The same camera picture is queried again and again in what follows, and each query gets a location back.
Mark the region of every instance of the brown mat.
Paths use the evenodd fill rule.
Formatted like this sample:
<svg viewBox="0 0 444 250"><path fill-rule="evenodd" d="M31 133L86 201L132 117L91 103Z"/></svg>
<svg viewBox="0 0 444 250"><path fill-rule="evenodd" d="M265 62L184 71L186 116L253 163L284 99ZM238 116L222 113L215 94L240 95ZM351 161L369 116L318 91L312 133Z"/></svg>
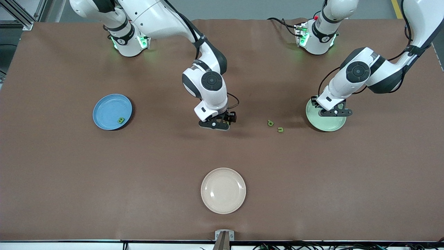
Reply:
<svg viewBox="0 0 444 250"><path fill-rule="evenodd" d="M181 83L195 51L183 37L124 58L99 23L36 23L23 33L0 93L1 239L206 239L217 229L238 240L444 235L444 74L433 49L395 94L349 98L354 115L339 131L321 133L305 118L321 79L355 48L390 58L405 47L402 20L347 20L323 56L296 48L275 22L195 24L229 60L224 78L241 104L227 133L197 125L198 100ZM120 131L91 118L110 93L135 104ZM219 167L247 185L229 215L200 197Z"/></svg>

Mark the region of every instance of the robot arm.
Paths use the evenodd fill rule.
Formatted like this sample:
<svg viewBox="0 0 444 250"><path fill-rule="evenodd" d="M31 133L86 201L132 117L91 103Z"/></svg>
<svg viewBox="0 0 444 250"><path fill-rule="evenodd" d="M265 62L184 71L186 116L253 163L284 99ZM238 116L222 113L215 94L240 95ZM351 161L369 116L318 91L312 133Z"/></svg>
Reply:
<svg viewBox="0 0 444 250"><path fill-rule="evenodd" d="M202 53L182 74L185 89L201 99L194 109L200 119L199 125L204 128L228 130L230 123L236 121L236 115L227 111L227 90L222 77L227 68L225 56L166 0L117 2L125 12L114 8L113 0L70 0L71 6L79 15L104 23L113 41L117 41L117 49L124 56L139 54L144 49L139 41L145 36L154 39L176 35L186 37Z"/></svg>
<svg viewBox="0 0 444 250"><path fill-rule="evenodd" d="M342 20L354 14L359 0L325 0L321 14L301 24L296 31L296 42L309 53L321 55L328 51L336 38L336 31Z"/></svg>
<svg viewBox="0 0 444 250"><path fill-rule="evenodd" d="M444 2L435 0L405 0L405 15L410 21L414 39L404 49L401 58L391 63L370 48L354 50L341 64L340 71L330 81L322 94L312 98L312 103L326 111L352 95L364 84L374 93L392 93L444 26ZM321 116L338 116L326 112Z"/></svg>
<svg viewBox="0 0 444 250"><path fill-rule="evenodd" d="M81 17L99 20L111 34L115 48L123 56L136 56L147 47L145 36L128 21L123 10L112 0L70 0L72 9Z"/></svg>

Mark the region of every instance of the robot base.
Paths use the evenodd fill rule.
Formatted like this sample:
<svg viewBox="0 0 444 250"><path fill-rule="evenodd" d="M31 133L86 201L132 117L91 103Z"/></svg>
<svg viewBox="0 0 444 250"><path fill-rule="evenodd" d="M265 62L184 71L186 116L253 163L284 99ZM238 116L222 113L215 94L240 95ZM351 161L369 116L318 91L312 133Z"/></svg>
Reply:
<svg viewBox="0 0 444 250"><path fill-rule="evenodd" d="M139 55L144 49L150 49L151 38L146 36L134 36L127 46L122 46L113 38L111 41L114 44L114 48L125 57L133 57Z"/></svg>
<svg viewBox="0 0 444 250"><path fill-rule="evenodd" d="M333 46L336 34L331 39L329 37L326 37L326 39L328 39L328 42L321 43L319 41L319 38L315 37L315 35L313 34L312 26L314 22L315 20L312 19L295 27L294 31L296 32L296 34L302 36L296 37L296 45L298 47L304 48L310 54L322 55L325 54L331 46Z"/></svg>
<svg viewBox="0 0 444 250"><path fill-rule="evenodd" d="M308 101L305 108L307 118L315 128L326 132L332 132L344 126L347 117L322 117L319 115L319 112L322 109L323 108L321 107L315 108L311 100Z"/></svg>

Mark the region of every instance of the metal frame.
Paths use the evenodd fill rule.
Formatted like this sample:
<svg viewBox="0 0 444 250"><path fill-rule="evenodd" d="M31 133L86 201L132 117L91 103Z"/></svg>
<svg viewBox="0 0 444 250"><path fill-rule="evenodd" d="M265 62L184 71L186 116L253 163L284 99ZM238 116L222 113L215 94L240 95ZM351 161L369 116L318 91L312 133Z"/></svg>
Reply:
<svg viewBox="0 0 444 250"><path fill-rule="evenodd" d="M415 246L423 246L426 250L436 249L444 250L444 242L440 239L438 242L388 242L388 241L232 241L228 240L229 231L223 231L219 234L218 240L30 240L30 241L0 241L0 249L2 250L210 250L211 247L216 250L252 250L257 249L288 249L289 246L294 248L305 247L305 249L315 250L313 245L318 246L317 249L330 249L331 246L337 250L348 250L349 246L359 244L363 247L377 246L374 249L380 250L412 250L407 244Z"/></svg>
<svg viewBox="0 0 444 250"><path fill-rule="evenodd" d="M32 30L32 26L34 22L39 21L41 17L41 13L46 5L48 0L40 0L39 5L37 7L37 11L34 13L34 16L29 14L20 4L18 4L15 0L0 0L0 5L15 18L15 20L23 26L23 30ZM1 24L6 26L14 26L17 25L16 22L2 22Z"/></svg>
<svg viewBox="0 0 444 250"><path fill-rule="evenodd" d="M3 70L0 69L0 84L2 84L5 79L6 79L6 72L3 72Z"/></svg>

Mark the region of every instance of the black cable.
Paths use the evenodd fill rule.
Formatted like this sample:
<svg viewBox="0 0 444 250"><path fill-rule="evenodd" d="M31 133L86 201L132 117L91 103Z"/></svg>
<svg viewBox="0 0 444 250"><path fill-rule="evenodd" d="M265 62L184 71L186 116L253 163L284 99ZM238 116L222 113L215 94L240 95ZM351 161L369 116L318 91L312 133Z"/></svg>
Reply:
<svg viewBox="0 0 444 250"><path fill-rule="evenodd" d="M238 101L236 104L234 104L234 105L231 106L231 107L228 107L227 109L234 109L234 108L236 108L236 107L239 105L239 103L240 103L239 99L238 99L237 97L235 97L235 96L234 96L233 94L231 94L231 93L228 93L228 92L227 92L227 94L230 95L230 96L232 96L232 97L234 97L234 98L236 99L236 101Z"/></svg>
<svg viewBox="0 0 444 250"><path fill-rule="evenodd" d="M318 11L318 12L316 12L316 13L313 15L313 19L314 19L314 17L315 17L318 13L321 13L321 10Z"/></svg>
<svg viewBox="0 0 444 250"><path fill-rule="evenodd" d="M287 24L287 23L285 22L285 19L282 18L281 20L279 20L279 19L277 19L276 17L270 17L270 18L268 18L267 20L276 20L276 21L278 21L280 24L284 25L285 28L287 28L288 32L290 32L290 34L292 34L293 36L302 37L302 35L298 35L298 34L296 34L296 33L293 33L293 32L290 30L290 28L294 28L295 25L299 25L299 24L302 24L302 23L297 23L297 24L295 24L295 25L289 25L289 24Z"/></svg>
<svg viewBox="0 0 444 250"><path fill-rule="evenodd" d="M164 0L164 1L165 1L166 4L168 4L171 7L171 9L173 9L180 16L180 18L182 18L183 22L190 29L190 32L191 32L191 34L193 35L193 38L194 38L194 42L197 42L198 39L197 39L197 36L196 36L196 32L191 27L191 25L188 22L187 18L184 15L182 15L179 11L177 11L177 9L174 8L174 6L168 0ZM195 59L197 59L199 57L199 51L200 51L200 48L197 47L196 48L196 57L195 57Z"/></svg>
<svg viewBox="0 0 444 250"><path fill-rule="evenodd" d="M265 246L269 249L269 250L281 250L278 246L276 245L271 245L271 244L265 244Z"/></svg>
<svg viewBox="0 0 444 250"><path fill-rule="evenodd" d="M365 86L361 91L355 92L355 93L353 93L352 95L359 94L359 93L361 93L362 91L364 91L366 88L367 88L367 86Z"/></svg>
<svg viewBox="0 0 444 250"><path fill-rule="evenodd" d="M434 248L435 250L439 250L436 246L431 246L428 242L427 242L427 248Z"/></svg>
<svg viewBox="0 0 444 250"><path fill-rule="evenodd" d="M293 250L293 247L288 243L283 243L282 246L284 247L284 250Z"/></svg>
<svg viewBox="0 0 444 250"><path fill-rule="evenodd" d="M404 26L404 35L405 35L405 38L409 39L408 38L409 35L407 35L407 25Z"/></svg>
<svg viewBox="0 0 444 250"><path fill-rule="evenodd" d="M285 28L287 28L287 30L288 30L288 32L290 32L290 34L292 34L293 36L297 36L297 37L303 37L302 35L298 35L296 33L291 32L290 28L288 27L287 23L285 22L285 20L283 18L282 18L282 22L284 22Z"/></svg>
<svg viewBox="0 0 444 250"><path fill-rule="evenodd" d="M405 16L405 13L404 13L404 0L401 0L400 5L401 5L402 17L404 18L404 21L405 21L404 34L408 39L407 46L409 46L410 43L413 41L413 39L412 39L412 30L410 29L410 24L408 23L407 17ZM401 52L399 55L395 56L394 58L388 59L388 61L395 60L396 58L402 56L402 54L404 54L404 51Z"/></svg>
<svg viewBox="0 0 444 250"><path fill-rule="evenodd" d="M420 244L415 245L415 248L418 250L425 250L425 248Z"/></svg>
<svg viewBox="0 0 444 250"><path fill-rule="evenodd" d="M17 47L17 45L15 45L15 44L0 44L0 46L4 46L4 45L16 46Z"/></svg>
<svg viewBox="0 0 444 250"><path fill-rule="evenodd" d="M322 250L325 250L323 246L321 246L321 245L319 245L319 244L317 244L317 243L312 242L312 244L313 244L313 245L316 245L316 246L318 246L318 247L320 247Z"/></svg>
<svg viewBox="0 0 444 250"><path fill-rule="evenodd" d="M301 250L302 248L304 248L304 247L306 247L306 248L308 248L307 246L301 246L301 247L299 247L298 249L296 249L296 250Z"/></svg>
<svg viewBox="0 0 444 250"><path fill-rule="evenodd" d="M340 67L337 67L336 69L330 71L330 73L328 73L328 74L324 77L324 79L322 79L321 84L319 84L319 88L317 89L317 96L320 96L320 95L321 95L321 86L322 86L322 84L324 83L324 81L325 81L325 80L326 80L326 79L327 79L327 78L328 78L333 72L337 71L339 68L340 68Z"/></svg>
<svg viewBox="0 0 444 250"><path fill-rule="evenodd" d="M416 248L412 244L410 244L408 242L403 242L402 244L407 245L408 247L410 247L411 250L416 250Z"/></svg>
<svg viewBox="0 0 444 250"><path fill-rule="evenodd" d="M353 249L363 249L363 250L370 250L370 249L374 249L374 247L372 246L364 246L361 244L354 244L354 245L339 245L339 246L346 246L346 248L341 248L340 250L353 250Z"/></svg>
<svg viewBox="0 0 444 250"><path fill-rule="evenodd" d="M310 244L310 246L313 248L313 250L320 250L314 244Z"/></svg>
<svg viewBox="0 0 444 250"><path fill-rule="evenodd" d="M267 20L275 20L275 21L278 21L278 22L279 22L280 24L282 24L282 25L287 25L287 27L289 27L289 28L294 28L294 26L291 26L291 25L285 24L283 21L277 19L276 17L270 17L270 18L267 18Z"/></svg>
<svg viewBox="0 0 444 250"><path fill-rule="evenodd" d="M391 247L393 244L395 244L396 242L392 242L392 243L390 243L390 245L388 245L388 246L386 246L386 247L384 247L385 249L388 249L389 247Z"/></svg>
<svg viewBox="0 0 444 250"><path fill-rule="evenodd" d="M405 73L406 73L406 68L404 67L402 68L402 75L401 75L401 81L398 84L398 87L395 90L390 91L389 93L395 93L396 91L399 90L399 88L401 87L402 83L404 82L404 77L405 77Z"/></svg>
<svg viewBox="0 0 444 250"><path fill-rule="evenodd" d="M405 13L404 13L404 0L401 0L401 14L402 14L402 17L404 18L405 26L407 26L407 30L408 30L407 45L410 45L410 42L412 41L412 30L410 28L410 24L408 23L407 17L405 16Z"/></svg>
<svg viewBox="0 0 444 250"><path fill-rule="evenodd" d="M260 244L260 245L258 245L258 246L255 246L255 247L253 248L253 250L256 250L256 248L258 248L258 247L260 247L260 248L262 249L262 245L264 245L265 247L267 247L267 245L265 245L265 243L262 243L262 244Z"/></svg>

